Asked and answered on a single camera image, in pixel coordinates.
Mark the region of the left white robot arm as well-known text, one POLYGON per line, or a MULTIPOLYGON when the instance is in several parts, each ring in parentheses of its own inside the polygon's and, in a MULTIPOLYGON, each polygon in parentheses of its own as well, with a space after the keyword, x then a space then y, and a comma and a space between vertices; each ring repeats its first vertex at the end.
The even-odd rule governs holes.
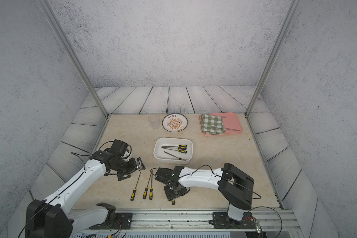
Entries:
POLYGON ((85 166, 57 191, 28 205, 22 232, 27 238, 70 238, 96 225, 115 224, 116 209, 107 203, 99 203, 77 215, 71 215, 70 211, 98 178, 109 176, 112 170, 120 176, 119 180, 124 180, 131 173, 144 169, 141 158, 126 160, 119 153, 96 151, 85 166))

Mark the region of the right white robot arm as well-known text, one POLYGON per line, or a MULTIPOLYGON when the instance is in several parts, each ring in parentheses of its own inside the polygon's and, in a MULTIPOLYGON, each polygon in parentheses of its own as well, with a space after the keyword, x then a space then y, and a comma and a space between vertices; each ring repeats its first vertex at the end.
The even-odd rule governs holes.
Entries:
POLYGON ((227 214, 233 221, 241 222, 245 213, 252 209, 254 179, 230 163, 218 169, 209 165, 198 169, 184 166, 158 168, 153 177, 165 185, 168 201, 186 195, 192 187, 202 187, 217 190, 227 199, 227 214))

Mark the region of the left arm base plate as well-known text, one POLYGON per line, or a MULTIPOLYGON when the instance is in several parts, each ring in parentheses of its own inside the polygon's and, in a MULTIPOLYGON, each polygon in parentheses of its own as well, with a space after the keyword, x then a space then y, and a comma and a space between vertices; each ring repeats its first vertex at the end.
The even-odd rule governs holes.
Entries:
POLYGON ((129 230, 132 223, 132 213, 111 213, 102 224, 94 225, 89 230, 129 230))

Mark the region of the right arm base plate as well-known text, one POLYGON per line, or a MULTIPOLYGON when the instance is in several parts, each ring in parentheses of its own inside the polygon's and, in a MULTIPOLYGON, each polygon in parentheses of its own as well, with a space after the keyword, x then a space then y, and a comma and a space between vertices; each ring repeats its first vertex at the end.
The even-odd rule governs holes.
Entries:
POLYGON ((227 212, 213 212, 209 221, 214 229, 256 229, 256 219, 250 212, 245 212, 240 221, 230 218, 227 212))

